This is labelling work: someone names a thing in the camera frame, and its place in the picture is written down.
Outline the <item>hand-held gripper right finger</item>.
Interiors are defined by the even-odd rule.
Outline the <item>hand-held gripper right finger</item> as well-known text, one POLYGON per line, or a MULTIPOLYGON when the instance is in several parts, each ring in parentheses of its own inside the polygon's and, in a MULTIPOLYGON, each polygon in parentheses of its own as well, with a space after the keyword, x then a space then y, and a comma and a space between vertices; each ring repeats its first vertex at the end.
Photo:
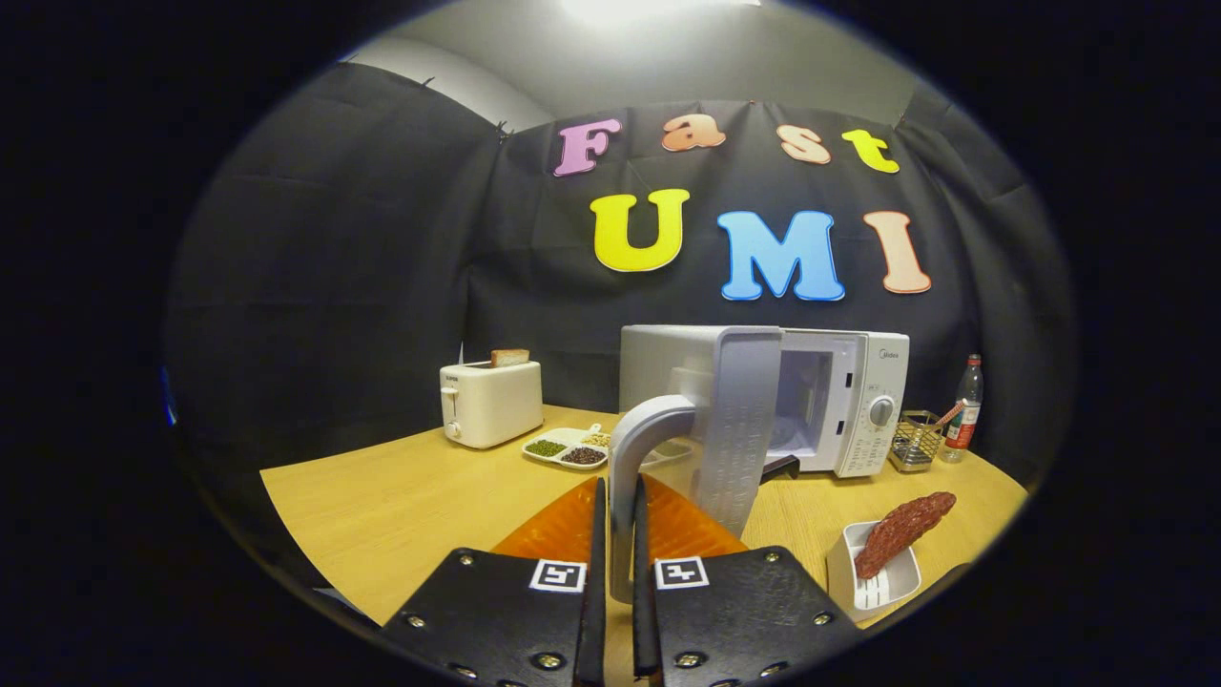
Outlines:
POLYGON ((635 487, 632 672, 650 686, 792 686, 863 630, 788 549, 664 556, 659 480, 635 487))

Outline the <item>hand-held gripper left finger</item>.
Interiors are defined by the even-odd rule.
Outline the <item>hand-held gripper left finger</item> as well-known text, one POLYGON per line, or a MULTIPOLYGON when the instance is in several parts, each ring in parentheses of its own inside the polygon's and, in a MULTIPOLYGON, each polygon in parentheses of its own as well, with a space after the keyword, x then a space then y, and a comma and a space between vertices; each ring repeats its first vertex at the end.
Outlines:
POLYGON ((491 552, 458 548, 380 637, 469 686, 604 682, 606 511, 592 477, 491 552))

